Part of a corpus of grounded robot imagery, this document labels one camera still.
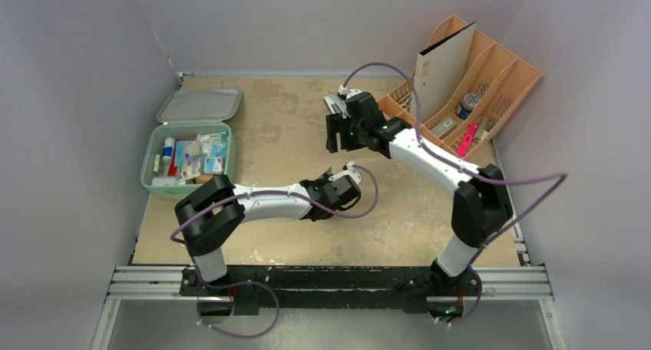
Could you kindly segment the clear zip bag of pads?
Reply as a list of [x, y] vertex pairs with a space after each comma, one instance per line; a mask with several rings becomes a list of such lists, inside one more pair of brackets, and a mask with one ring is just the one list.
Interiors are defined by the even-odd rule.
[[200, 142], [205, 174], [224, 174], [228, 148], [227, 132], [201, 134], [197, 136]]

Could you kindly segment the brown bottle orange cap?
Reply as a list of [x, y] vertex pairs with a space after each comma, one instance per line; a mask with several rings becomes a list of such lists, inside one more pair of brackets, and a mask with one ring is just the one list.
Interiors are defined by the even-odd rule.
[[215, 177], [215, 174], [201, 174], [194, 179], [195, 184], [205, 184], [212, 180]]

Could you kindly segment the blue white wipes packet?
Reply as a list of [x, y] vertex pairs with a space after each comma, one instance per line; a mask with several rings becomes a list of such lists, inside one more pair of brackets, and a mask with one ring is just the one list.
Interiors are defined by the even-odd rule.
[[177, 145], [177, 178], [189, 181], [199, 177], [202, 172], [202, 149], [199, 140], [181, 140]]

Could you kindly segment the red first aid pouch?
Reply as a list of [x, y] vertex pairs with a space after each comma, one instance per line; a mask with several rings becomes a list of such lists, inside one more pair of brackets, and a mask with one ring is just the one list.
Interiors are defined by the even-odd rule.
[[167, 167], [167, 175], [169, 177], [175, 177], [177, 175], [177, 164], [176, 164], [176, 143], [174, 147], [174, 155], [172, 160], [168, 163], [165, 163]]

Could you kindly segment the white blue bandage roll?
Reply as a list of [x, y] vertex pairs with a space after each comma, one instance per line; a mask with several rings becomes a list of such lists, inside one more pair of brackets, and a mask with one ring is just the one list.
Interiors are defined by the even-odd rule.
[[172, 160], [172, 157], [174, 155], [175, 143], [176, 143], [176, 139], [174, 137], [165, 138], [164, 147], [163, 150], [161, 151], [161, 156], [160, 156], [165, 163], [168, 163]]

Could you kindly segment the green small medicine box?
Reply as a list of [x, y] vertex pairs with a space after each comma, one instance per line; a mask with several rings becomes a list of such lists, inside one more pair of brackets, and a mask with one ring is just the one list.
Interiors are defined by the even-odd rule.
[[152, 164], [152, 172], [155, 175], [161, 175], [164, 172], [164, 163], [161, 161], [159, 154], [156, 154], [154, 156], [154, 160]]

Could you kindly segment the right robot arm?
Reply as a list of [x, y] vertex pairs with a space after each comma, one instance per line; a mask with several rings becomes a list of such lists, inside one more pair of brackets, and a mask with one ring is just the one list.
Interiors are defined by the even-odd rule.
[[475, 254], [513, 216], [501, 169], [468, 163], [418, 137], [409, 122], [387, 118], [369, 92], [323, 100], [330, 112], [325, 121], [329, 152], [367, 148], [411, 167], [450, 196], [453, 236], [433, 262], [431, 284], [442, 294], [452, 292]]

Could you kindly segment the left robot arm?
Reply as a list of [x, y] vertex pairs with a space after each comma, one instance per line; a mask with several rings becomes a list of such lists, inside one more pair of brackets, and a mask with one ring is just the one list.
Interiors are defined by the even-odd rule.
[[353, 167], [284, 187], [246, 187], [218, 175], [174, 207], [183, 243], [200, 271], [199, 285], [218, 296], [229, 285], [222, 245], [242, 223], [275, 218], [320, 221], [353, 207], [362, 196]]

